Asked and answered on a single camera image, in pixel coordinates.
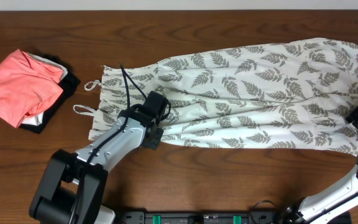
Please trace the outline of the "pink garment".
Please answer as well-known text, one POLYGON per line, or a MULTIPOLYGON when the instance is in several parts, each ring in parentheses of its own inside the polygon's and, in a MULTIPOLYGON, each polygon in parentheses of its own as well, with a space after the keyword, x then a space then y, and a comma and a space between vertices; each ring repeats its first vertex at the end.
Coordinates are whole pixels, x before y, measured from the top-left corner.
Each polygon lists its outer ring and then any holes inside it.
POLYGON ((56 62, 15 50, 0 63, 0 118, 15 128, 41 124, 62 95, 60 83, 67 75, 56 62))

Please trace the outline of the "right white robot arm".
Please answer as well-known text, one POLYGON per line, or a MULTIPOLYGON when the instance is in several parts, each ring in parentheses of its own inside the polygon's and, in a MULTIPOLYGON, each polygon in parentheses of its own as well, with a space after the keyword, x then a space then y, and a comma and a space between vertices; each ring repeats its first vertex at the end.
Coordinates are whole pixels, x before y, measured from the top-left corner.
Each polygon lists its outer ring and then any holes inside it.
MULTIPOLYGON (((358 106, 345 120, 358 130, 358 106)), ((275 223, 329 223, 358 206, 358 155, 356 164, 343 178, 316 195, 289 206, 275 223)))

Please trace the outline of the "white fern print dress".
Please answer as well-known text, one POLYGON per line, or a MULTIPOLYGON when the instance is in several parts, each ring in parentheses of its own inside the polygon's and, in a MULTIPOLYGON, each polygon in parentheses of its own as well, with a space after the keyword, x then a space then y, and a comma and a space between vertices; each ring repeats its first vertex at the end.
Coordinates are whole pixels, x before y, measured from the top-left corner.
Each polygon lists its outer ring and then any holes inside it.
POLYGON ((324 38, 250 45, 163 59, 127 70, 105 67, 89 139, 127 105, 156 91, 172 105, 162 141, 209 148, 297 148, 358 153, 358 131, 345 117, 358 105, 358 45, 324 38))

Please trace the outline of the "black garment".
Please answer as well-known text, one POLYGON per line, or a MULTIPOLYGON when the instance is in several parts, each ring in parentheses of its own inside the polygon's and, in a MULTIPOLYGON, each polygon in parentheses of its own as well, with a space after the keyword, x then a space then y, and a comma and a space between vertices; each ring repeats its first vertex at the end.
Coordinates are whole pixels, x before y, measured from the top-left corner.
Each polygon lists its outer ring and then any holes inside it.
POLYGON ((61 107, 61 105, 75 93, 77 86, 80 84, 80 80, 73 74, 72 66, 57 56, 48 54, 43 54, 41 56, 30 54, 30 56, 35 60, 53 65, 63 70, 63 75, 58 84, 63 92, 57 98, 56 102, 43 113, 24 119, 19 126, 21 129, 40 134, 50 119, 55 115, 59 107, 61 107))

